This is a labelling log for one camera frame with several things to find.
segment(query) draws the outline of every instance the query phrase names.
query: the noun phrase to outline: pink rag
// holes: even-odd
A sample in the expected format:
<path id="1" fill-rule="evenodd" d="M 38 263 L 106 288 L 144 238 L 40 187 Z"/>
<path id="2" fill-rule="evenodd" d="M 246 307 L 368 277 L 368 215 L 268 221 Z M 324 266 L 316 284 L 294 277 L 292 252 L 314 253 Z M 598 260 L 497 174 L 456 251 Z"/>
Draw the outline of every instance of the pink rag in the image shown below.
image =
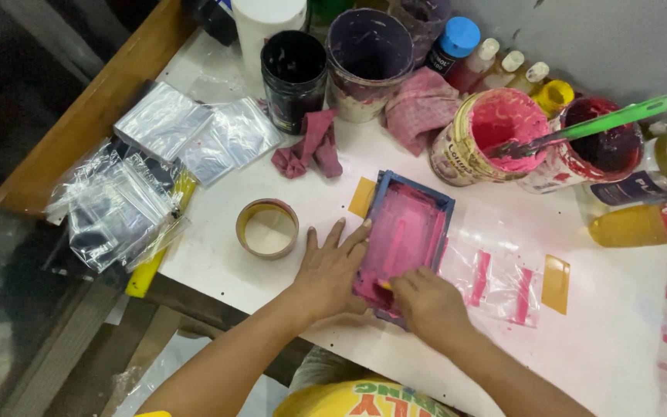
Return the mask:
<path id="1" fill-rule="evenodd" d="M 427 67 L 413 73 L 384 107 L 385 128 L 413 155 L 454 120 L 462 100 L 459 91 Z"/>
<path id="2" fill-rule="evenodd" d="M 305 137 L 291 147 L 277 149 L 272 155 L 272 163 L 280 174 L 289 179 L 305 174 L 311 157 L 326 178 L 333 178 L 344 172 L 336 152 L 333 129 L 336 112 L 336 109 L 330 109 L 305 115 L 302 121 Z"/>

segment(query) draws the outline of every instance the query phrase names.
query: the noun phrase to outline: person's left hand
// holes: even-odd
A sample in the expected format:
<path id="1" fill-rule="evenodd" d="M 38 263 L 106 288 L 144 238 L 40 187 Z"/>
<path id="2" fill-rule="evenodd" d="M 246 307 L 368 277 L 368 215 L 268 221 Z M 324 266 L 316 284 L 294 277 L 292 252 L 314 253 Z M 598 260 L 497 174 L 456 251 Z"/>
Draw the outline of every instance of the person's left hand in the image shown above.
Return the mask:
<path id="1" fill-rule="evenodd" d="M 367 303 L 351 292 L 359 265 L 369 247 L 372 220 L 365 220 L 339 246 L 346 219 L 342 217 L 318 247 L 314 227 L 308 230 L 308 246 L 295 281 L 285 290 L 299 307 L 309 314 L 310 323 L 342 312 L 362 314 Z"/>

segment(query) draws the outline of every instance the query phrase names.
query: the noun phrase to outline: roll of tape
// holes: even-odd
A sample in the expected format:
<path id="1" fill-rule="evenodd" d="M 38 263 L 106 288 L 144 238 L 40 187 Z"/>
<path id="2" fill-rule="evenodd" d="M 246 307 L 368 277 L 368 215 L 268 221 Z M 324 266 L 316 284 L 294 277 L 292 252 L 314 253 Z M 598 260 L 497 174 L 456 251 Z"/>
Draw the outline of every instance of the roll of tape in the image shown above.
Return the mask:
<path id="1" fill-rule="evenodd" d="M 287 244 L 283 250 L 275 251 L 273 253 L 262 253 L 252 249 L 251 246 L 249 245 L 249 242 L 247 242 L 246 227 L 248 226 L 248 223 L 251 221 L 252 217 L 261 212 L 268 212 L 268 211 L 282 213 L 284 216 L 289 218 L 294 225 L 294 235 L 291 236 L 289 244 Z M 295 243 L 297 242 L 297 236 L 299 233 L 300 233 L 300 224 L 298 223 L 297 220 L 297 214 L 295 214 L 295 212 L 289 205 L 282 202 L 281 200 L 273 198 L 264 198 L 261 200 L 252 201 L 251 203 L 246 205 L 246 207 L 244 207 L 244 209 L 239 214 L 238 219 L 236 219 L 236 237 L 239 239 L 241 246 L 243 246 L 243 248 L 246 249 L 246 251 L 248 251 L 249 253 L 252 253 L 258 256 L 259 258 L 268 261 L 275 261 L 290 254 L 290 252 L 292 252 L 292 249 L 295 247 Z"/>

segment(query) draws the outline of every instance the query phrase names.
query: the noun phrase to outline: gray wall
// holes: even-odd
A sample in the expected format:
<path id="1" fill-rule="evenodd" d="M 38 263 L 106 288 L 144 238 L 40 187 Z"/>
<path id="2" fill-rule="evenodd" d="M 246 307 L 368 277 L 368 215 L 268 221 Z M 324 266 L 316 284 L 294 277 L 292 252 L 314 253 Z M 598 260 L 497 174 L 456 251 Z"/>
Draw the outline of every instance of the gray wall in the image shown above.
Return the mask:
<path id="1" fill-rule="evenodd" d="M 629 104 L 667 93 L 667 0 L 452 0 L 551 75 Z"/>

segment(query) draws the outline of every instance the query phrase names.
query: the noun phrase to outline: person's right hand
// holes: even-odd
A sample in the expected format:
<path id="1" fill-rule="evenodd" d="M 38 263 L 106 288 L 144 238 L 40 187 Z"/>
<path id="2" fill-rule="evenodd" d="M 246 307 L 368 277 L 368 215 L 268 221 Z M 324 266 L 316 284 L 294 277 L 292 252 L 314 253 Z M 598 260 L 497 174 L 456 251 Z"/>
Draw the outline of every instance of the person's right hand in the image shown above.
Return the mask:
<path id="1" fill-rule="evenodd" d="M 390 284 L 408 329 L 439 353 L 446 354 L 453 337 L 463 341 L 477 335 L 462 294 L 429 268 L 405 272 Z"/>

